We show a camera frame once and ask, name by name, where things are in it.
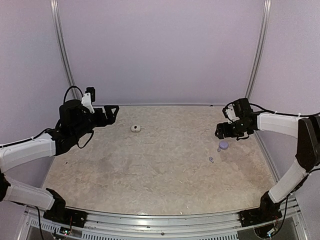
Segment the purple round earbud case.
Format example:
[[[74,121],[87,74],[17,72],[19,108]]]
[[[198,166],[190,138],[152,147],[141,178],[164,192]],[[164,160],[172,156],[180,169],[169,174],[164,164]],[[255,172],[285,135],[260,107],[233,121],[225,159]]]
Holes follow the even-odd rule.
[[[229,143],[227,141],[220,141],[217,147],[217,152],[220,152],[221,150],[226,150],[229,147]]]

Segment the white earbud charging case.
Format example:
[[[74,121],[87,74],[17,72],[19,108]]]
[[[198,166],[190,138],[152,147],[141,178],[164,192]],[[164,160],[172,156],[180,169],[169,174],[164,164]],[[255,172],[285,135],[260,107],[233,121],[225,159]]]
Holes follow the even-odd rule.
[[[138,133],[141,131],[141,129],[142,129],[142,127],[140,125],[132,125],[130,128],[131,132],[133,132],[133,133]]]

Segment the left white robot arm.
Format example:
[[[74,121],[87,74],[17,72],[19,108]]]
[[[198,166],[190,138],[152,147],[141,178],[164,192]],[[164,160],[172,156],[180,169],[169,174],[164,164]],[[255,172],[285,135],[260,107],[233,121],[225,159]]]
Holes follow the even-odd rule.
[[[67,153],[79,145],[84,135],[93,135],[95,128],[114,124],[119,110],[117,105],[94,108],[91,100],[68,100],[59,107],[59,120],[55,128],[47,128],[37,136],[1,145],[1,201],[35,206],[49,211],[57,221],[66,222],[70,218],[70,211],[58,194],[17,181],[5,176],[5,172],[34,160]]]

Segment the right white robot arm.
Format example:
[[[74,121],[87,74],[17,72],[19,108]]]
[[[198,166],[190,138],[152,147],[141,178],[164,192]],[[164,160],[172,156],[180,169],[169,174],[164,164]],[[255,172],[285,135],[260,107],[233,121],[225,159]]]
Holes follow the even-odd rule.
[[[317,170],[320,164],[320,117],[249,110],[218,123],[215,130],[215,136],[221,140],[245,140],[253,133],[275,137],[277,144],[293,151],[290,154],[292,163],[287,164],[287,170],[266,194],[266,199],[275,205],[298,189]]]

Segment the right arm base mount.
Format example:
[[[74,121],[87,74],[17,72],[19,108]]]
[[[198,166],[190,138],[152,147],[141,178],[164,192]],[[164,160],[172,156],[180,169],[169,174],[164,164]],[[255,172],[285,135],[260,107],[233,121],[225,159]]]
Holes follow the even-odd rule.
[[[285,198],[280,202],[273,202],[269,196],[269,191],[265,192],[260,198],[259,207],[239,212],[241,226],[249,227],[273,221],[276,218],[280,219],[283,216],[280,211],[280,206],[284,200]]]

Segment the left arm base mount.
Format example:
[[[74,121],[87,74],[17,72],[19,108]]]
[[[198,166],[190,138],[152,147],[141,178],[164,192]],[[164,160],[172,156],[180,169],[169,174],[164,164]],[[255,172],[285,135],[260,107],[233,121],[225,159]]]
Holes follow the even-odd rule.
[[[53,189],[46,188],[53,196],[54,202],[50,209],[45,210],[43,218],[71,227],[84,228],[88,213],[66,207],[66,201]]]

